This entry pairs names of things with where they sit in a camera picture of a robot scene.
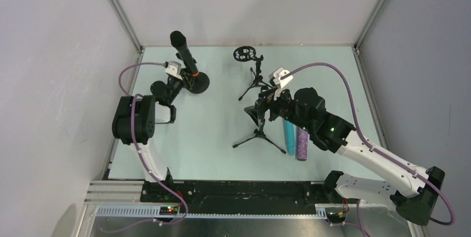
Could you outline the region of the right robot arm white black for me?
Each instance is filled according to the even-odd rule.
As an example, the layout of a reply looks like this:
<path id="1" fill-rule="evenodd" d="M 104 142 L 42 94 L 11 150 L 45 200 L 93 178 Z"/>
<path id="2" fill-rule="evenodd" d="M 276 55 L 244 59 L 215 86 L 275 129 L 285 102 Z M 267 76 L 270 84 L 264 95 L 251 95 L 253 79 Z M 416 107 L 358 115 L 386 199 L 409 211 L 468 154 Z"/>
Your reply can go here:
<path id="1" fill-rule="evenodd" d="M 314 88 L 302 88 L 290 94 L 288 89 L 275 96 L 275 89 L 259 94 L 244 111 L 256 123 L 287 120 L 305 130 L 310 141 L 321 150 L 349 158 L 379 176 L 380 180 L 354 177 L 332 171 L 324 185 L 333 185 L 343 198 L 382 204 L 405 220 L 426 226 L 439 198 L 445 173 L 438 167 L 428 169 L 410 163 L 363 136 L 359 128 L 328 112 L 325 100 Z"/>

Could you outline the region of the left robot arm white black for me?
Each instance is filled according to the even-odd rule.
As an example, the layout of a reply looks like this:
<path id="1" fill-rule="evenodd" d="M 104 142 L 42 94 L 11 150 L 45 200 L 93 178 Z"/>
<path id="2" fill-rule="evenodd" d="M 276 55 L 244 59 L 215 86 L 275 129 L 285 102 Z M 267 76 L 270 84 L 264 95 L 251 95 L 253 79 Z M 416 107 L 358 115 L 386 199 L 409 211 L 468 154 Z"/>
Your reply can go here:
<path id="1" fill-rule="evenodd" d="M 183 88 L 183 81 L 169 77 L 167 82 L 154 82 L 150 95 L 122 96 L 118 102 L 112 122 L 113 136 L 141 161 L 145 180 L 149 182 L 163 181 L 168 175 L 153 137 L 156 125 L 174 123 L 177 109 L 172 102 Z"/>

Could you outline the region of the black microphone orange end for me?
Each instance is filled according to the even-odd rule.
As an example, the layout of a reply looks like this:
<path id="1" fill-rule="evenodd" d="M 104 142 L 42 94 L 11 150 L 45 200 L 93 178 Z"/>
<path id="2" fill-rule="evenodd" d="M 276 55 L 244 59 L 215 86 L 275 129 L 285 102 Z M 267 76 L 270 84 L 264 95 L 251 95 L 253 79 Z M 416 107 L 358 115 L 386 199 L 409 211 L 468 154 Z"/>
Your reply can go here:
<path id="1" fill-rule="evenodd" d="M 177 50 L 180 59 L 184 62 L 185 67 L 192 76 L 197 76 L 199 70 L 195 60 L 187 46 L 187 39 L 180 31 L 173 31 L 170 34 L 171 45 Z"/>

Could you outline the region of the tripod stand with double clamp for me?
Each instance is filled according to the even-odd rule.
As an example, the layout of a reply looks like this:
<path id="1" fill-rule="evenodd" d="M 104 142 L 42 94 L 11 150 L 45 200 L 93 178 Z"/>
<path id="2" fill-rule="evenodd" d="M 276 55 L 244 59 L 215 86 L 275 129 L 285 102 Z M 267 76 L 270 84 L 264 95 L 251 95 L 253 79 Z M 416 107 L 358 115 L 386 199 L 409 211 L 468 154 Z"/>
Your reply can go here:
<path id="1" fill-rule="evenodd" d="M 271 94 L 271 93 L 273 93 L 273 94 L 274 94 L 274 91 L 275 91 L 275 89 L 269 89 L 269 90 L 266 90 L 266 91 L 263 91 L 263 92 L 260 92 L 260 93 L 265 93 L 265 94 Z M 252 137 L 250 137 L 250 138 L 248 138 L 248 139 L 246 139 L 246 140 L 244 140 L 244 141 L 242 141 L 242 142 L 240 142 L 240 143 L 234 144 L 234 145 L 232 146 L 232 148 L 237 148 L 237 147 L 239 147 L 240 145 L 242 145 L 242 144 L 244 144 L 244 143 L 246 143 L 246 142 L 248 142 L 248 141 L 250 141 L 250 140 L 252 140 L 252 139 L 260 138 L 260 139 L 263 139 L 263 140 L 265 140 L 266 142 L 272 144 L 273 146 L 275 146 L 275 147 L 276 147 L 277 149 L 279 149 L 283 154 L 286 154 L 287 152 L 286 152 L 284 149 L 282 149 L 280 146 L 276 145 L 276 143 L 274 143 L 273 141 L 271 141 L 271 140 L 266 136 L 266 134 L 265 134 L 265 132 L 264 132 L 264 126 L 265 126 L 265 123 L 264 123 L 261 127 L 258 127 L 258 126 L 257 126 L 257 129 L 255 129 L 254 132 L 253 132 L 253 133 L 254 133 L 254 136 L 252 136 Z"/>

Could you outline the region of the round base clip mic stand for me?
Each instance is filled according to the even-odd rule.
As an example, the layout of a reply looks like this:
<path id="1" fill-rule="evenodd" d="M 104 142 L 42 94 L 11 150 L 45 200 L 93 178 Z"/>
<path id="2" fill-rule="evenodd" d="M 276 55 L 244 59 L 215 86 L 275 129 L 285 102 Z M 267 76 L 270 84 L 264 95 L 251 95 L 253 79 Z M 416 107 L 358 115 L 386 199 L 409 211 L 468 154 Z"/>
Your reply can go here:
<path id="1" fill-rule="evenodd" d="M 194 59 L 186 58 L 183 60 L 185 69 L 183 70 L 184 80 L 186 81 L 187 90 L 192 94 L 201 94 L 209 87 L 209 77 L 199 71 Z"/>

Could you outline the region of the teal blue microphone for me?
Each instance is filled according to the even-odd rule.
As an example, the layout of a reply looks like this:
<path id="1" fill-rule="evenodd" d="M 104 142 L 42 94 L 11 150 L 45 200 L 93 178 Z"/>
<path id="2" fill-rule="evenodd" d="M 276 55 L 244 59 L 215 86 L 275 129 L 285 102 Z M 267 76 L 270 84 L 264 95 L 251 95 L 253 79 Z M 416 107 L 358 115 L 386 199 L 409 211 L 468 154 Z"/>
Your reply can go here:
<path id="1" fill-rule="evenodd" d="M 284 141 L 285 141 L 287 153 L 289 155 L 294 155 L 295 147 L 296 147 L 294 125 L 287 120 L 283 120 L 283 130 L 284 130 Z"/>

